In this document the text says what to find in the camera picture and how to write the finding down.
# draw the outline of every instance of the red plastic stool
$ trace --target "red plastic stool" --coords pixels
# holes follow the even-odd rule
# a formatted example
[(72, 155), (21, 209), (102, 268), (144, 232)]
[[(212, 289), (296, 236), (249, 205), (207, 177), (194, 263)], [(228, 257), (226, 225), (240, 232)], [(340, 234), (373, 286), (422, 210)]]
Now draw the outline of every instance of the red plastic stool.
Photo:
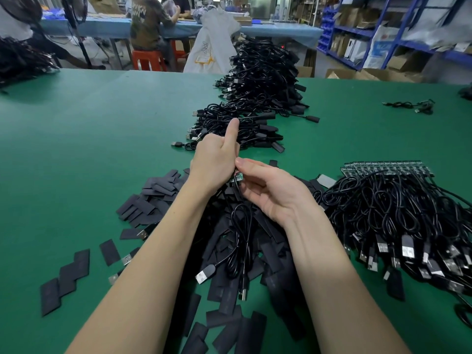
[(133, 67), (137, 71), (139, 70), (138, 61), (140, 61), (143, 71), (167, 72), (164, 57), (159, 51), (133, 51)]
[(185, 51), (177, 51), (176, 41), (172, 40), (170, 43), (172, 44), (172, 49), (174, 50), (174, 55), (176, 56), (176, 59), (186, 59), (187, 53), (185, 53)]

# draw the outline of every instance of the blue tablecloth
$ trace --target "blue tablecloth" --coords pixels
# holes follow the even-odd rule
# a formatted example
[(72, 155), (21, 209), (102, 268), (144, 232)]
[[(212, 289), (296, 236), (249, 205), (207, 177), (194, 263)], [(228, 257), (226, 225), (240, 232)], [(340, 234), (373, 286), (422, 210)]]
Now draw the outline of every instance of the blue tablecloth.
[[(101, 38), (129, 38), (129, 27), (131, 20), (127, 18), (93, 18), (88, 17), (87, 21), (78, 28), (81, 36), (101, 37)], [(68, 22), (66, 20), (42, 20), (44, 32), (51, 36), (70, 36)], [(175, 27), (161, 27), (162, 36), (165, 38), (183, 38), (194, 36), (201, 29), (202, 25), (193, 21), (178, 21)], [(298, 23), (275, 23), (275, 24), (254, 24), (252, 26), (242, 26), (241, 32), (248, 36), (265, 37), (288, 37), (303, 44), (306, 47), (315, 49), (316, 42), (323, 30), (317, 27), (310, 27)]]

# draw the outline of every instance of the green table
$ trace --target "green table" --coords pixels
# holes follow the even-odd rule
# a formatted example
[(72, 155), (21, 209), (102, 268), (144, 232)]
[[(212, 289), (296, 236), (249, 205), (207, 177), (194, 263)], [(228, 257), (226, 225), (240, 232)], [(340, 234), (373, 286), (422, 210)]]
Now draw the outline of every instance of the green table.
[[(192, 153), (170, 147), (182, 141), (195, 121), (192, 111), (219, 102), (217, 77), (140, 71), (62, 70), (0, 94), (0, 353), (65, 351), (109, 289), (107, 267), (98, 245), (113, 238), (122, 256), (140, 245), (120, 241), (115, 210), (141, 189), (148, 177), (184, 169)], [(279, 166), (311, 179), (319, 173), (337, 178), (345, 162), (422, 160), (440, 186), (472, 199), (472, 103), (457, 96), (459, 87), (439, 84), (301, 79), (307, 86), (308, 114), (270, 123), (285, 136), (286, 151), (249, 149), (243, 156)], [(382, 101), (436, 101), (434, 115), (392, 109)], [(73, 261), (75, 251), (91, 249), (90, 275), (62, 307), (41, 318), (39, 286)], [(454, 314), (456, 300), (404, 275), (406, 302), (387, 296), (381, 274), (354, 264), (376, 302), (414, 353), (466, 353), (469, 328)], [(195, 319), (218, 307), (207, 302), (209, 283)], [(275, 315), (267, 289), (252, 285), (243, 314), (268, 316), (264, 353), (316, 351), (312, 331), (293, 343)], [(211, 342), (221, 328), (211, 329)]]

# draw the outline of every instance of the black shirt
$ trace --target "black shirt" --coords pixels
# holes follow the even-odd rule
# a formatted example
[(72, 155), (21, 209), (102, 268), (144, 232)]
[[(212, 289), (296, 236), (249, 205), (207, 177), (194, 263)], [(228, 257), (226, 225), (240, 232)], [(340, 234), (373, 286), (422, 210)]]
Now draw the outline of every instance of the black shirt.
[(185, 11), (190, 11), (190, 4), (188, 0), (174, 0), (174, 4), (180, 7), (180, 12), (184, 13)]

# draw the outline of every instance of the fingernail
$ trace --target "fingernail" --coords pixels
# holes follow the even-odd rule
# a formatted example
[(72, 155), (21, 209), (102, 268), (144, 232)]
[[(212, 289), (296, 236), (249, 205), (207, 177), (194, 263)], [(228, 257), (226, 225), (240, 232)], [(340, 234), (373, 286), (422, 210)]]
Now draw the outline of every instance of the fingernail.
[(243, 166), (244, 165), (244, 159), (240, 158), (240, 157), (237, 157), (236, 160), (235, 160), (235, 163), (236, 163), (237, 166)]

